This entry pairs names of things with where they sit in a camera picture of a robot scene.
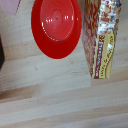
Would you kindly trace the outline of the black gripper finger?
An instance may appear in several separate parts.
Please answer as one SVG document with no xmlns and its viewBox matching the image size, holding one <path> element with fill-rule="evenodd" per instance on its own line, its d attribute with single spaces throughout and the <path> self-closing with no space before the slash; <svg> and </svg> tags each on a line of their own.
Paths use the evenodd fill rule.
<svg viewBox="0 0 128 128">
<path fill-rule="evenodd" d="M 1 41 L 1 37 L 0 37 L 0 70 L 2 68 L 4 61 L 5 61 L 5 56 L 4 56 L 2 41 Z"/>
</svg>

